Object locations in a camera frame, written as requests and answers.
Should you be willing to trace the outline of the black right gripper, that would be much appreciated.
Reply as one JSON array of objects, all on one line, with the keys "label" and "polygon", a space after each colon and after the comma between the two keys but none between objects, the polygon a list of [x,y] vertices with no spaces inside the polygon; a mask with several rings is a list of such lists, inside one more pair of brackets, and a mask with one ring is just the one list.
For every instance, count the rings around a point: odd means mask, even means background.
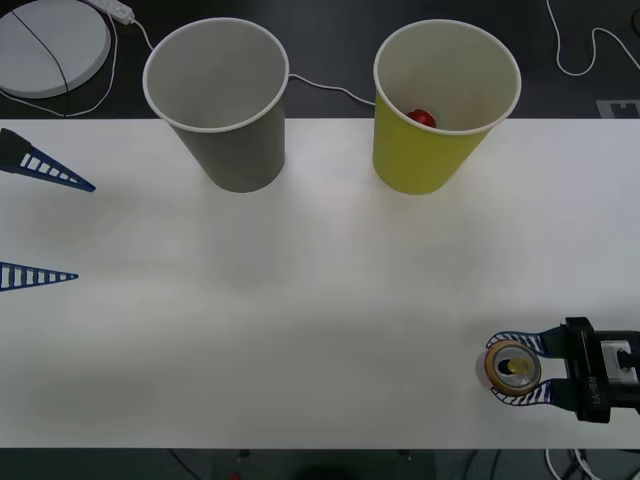
[{"label": "black right gripper", "polygon": [[[576,380],[577,417],[581,421],[607,423],[614,408],[639,410],[639,333],[634,330],[593,328],[585,317],[568,317],[566,325],[539,333],[501,331],[485,347],[511,341],[537,356],[564,358],[567,335],[571,354],[570,376]],[[505,394],[495,386],[491,393],[503,404],[514,407],[550,405],[576,412],[576,399],[567,379],[549,379],[528,393]]]}]

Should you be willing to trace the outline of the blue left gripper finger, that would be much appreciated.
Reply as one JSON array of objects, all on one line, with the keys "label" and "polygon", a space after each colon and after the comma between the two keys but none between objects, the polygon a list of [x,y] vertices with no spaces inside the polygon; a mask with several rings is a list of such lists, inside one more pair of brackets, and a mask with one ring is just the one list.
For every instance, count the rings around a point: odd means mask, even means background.
[{"label": "blue left gripper finger", "polygon": [[78,279],[75,273],[49,270],[14,263],[1,263],[1,291],[52,285]]},{"label": "blue left gripper finger", "polygon": [[96,190],[79,174],[6,128],[1,129],[1,170],[86,192]]}]

